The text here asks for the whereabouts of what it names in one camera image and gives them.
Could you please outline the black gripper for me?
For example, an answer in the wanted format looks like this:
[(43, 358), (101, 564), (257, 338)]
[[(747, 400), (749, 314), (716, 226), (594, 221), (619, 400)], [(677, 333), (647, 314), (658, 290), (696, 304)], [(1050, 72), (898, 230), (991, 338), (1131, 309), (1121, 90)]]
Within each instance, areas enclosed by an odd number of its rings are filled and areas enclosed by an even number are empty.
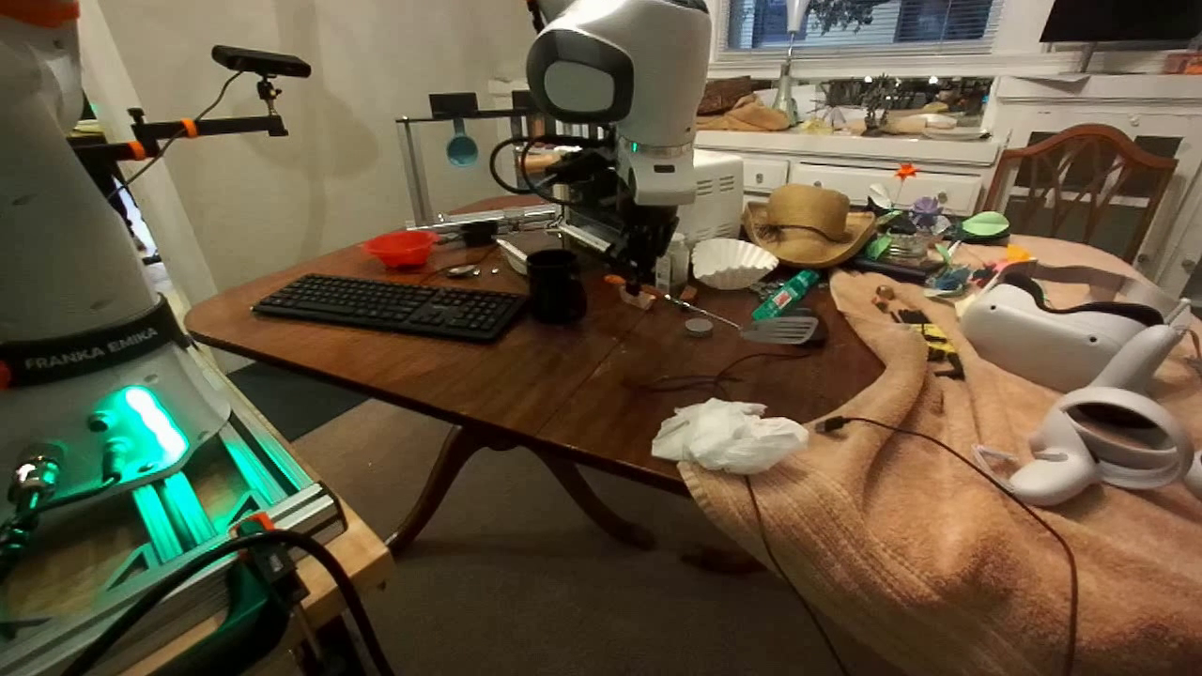
[(572, 149), (547, 170), (547, 181), (567, 190), (572, 211), (582, 221), (616, 233), (607, 244), (610, 269), (629, 285), (649, 285), (653, 266), (677, 233), (677, 211), (639, 206), (607, 149)]

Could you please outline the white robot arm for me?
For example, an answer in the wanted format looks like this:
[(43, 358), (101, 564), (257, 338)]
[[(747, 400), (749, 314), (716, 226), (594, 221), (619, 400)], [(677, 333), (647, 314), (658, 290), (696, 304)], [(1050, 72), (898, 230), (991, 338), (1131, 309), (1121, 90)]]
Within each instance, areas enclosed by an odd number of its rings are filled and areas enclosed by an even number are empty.
[(525, 0), (535, 38), (525, 86), (562, 122), (604, 122), (616, 176), (610, 250), (649, 280), (677, 214), (696, 197), (696, 112), (706, 90), (706, 0)]

